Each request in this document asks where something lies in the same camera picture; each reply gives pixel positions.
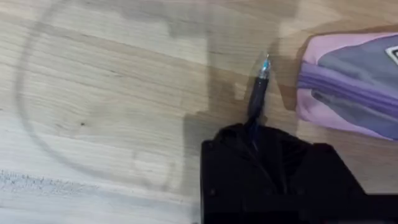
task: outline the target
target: white label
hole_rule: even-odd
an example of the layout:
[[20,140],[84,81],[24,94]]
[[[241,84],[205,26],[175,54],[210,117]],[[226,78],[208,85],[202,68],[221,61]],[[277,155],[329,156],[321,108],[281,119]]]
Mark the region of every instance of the white label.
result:
[[395,61],[398,65],[398,46],[390,47],[386,49],[386,52],[388,56],[390,56],[390,58],[393,59],[393,61]]

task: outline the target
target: pen tip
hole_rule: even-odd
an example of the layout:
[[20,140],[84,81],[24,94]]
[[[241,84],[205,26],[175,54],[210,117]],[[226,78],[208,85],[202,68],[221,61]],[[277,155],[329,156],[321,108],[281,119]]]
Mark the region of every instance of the pen tip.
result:
[[264,63],[262,64],[262,70],[268,70],[269,67],[270,67],[270,65],[271,65],[271,63],[270,63],[270,61],[269,61],[268,58],[269,58],[269,55],[267,55],[266,60],[265,60]]

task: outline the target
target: purple fabric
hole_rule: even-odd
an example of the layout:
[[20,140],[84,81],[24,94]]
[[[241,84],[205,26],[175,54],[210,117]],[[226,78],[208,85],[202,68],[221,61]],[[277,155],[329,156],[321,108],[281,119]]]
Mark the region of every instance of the purple fabric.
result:
[[345,131],[354,131],[358,133],[367,134],[377,138],[385,138],[374,131],[353,125],[336,112],[330,109],[327,105],[314,99],[311,95],[311,90],[298,89],[297,90],[297,115],[299,118],[315,123],[320,126],[335,128]]
[[318,60],[325,54],[347,46],[361,45],[371,40],[382,37],[390,37],[398,33],[377,33],[377,34],[332,34],[321,35],[311,39],[303,60],[318,64]]
[[341,97],[347,100],[361,103],[363,105],[367,105],[369,108],[391,115],[393,117],[398,117],[398,106],[392,104],[392,101],[398,101],[396,99],[392,99],[392,101],[383,102],[379,101],[379,99],[382,98],[383,96],[378,96],[376,94],[372,95],[371,93],[366,93],[364,91],[362,92],[362,95],[359,95],[357,94],[357,91],[361,90],[356,90],[355,88],[349,89],[349,88],[336,87],[336,85],[344,86],[345,85],[344,83],[336,83],[335,86],[330,86],[326,83],[312,82],[310,78],[311,77],[308,77],[308,74],[301,73],[298,81],[298,87],[299,88],[305,87],[309,89],[319,90],[329,95]]
[[318,66],[319,59],[329,52],[393,35],[398,35],[398,33],[336,34],[314,37],[303,56],[302,69],[298,78],[296,108],[298,116],[321,126],[389,139],[370,130],[369,126],[365,128],[365,126],[348,122],[327,104],[315,99],[312,96],[312,89],[398,117],[398,99],[391,97],[398,96],[398,90],[375,89],[375,86],[370,83]]
[[307,62],[303,62],[301,66],[301,71],[306,72],[306,73],[311,73],[316,76],[321,76],[322,78],[329,78],[338,81],[339,83],[345,83],[350,88],[355,88],[357,90],[366,90],[368,92],[371,92],[371,94],[376,94],[381,98],[387,97],[390,100],[396,100],[390,96],[396,96],[398,95],[398,90],[397,91],[390,91],[390,90],[375,90],[372,85],[361,82],[359,80],[352,79],[350,77],[347,77],[339,72],[336,72],[334,70],[330,70],[327,68],[319,67],[317,65],[312,65]]

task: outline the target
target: black object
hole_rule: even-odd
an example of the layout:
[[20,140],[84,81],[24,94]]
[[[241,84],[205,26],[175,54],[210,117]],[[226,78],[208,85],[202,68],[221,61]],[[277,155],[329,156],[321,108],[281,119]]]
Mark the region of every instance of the black object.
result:
[[252,126],[236,124],[203,142],[203,224],[398,218],[398,196],[367,195],[333,147],[259,125],[253,135]]
[[256,77],[252,94],[250,97],[250,102],[248,105],[248,117],[258,118],[264,107],[264,98],[266,97],[266,91],[268,87],[269,77]]

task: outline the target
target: wooden table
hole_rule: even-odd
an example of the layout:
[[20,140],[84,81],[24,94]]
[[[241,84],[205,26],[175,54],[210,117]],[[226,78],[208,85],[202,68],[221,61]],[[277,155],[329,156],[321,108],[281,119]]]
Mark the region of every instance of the wooden table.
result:
[[294,111],[308,37],[397,31],[396,0],[181,1],[0,1],[4,223],[199,222],[200,143],[244,121],[262,51],[267,125],[333,144],[368,192],[398,192],[398,143]]

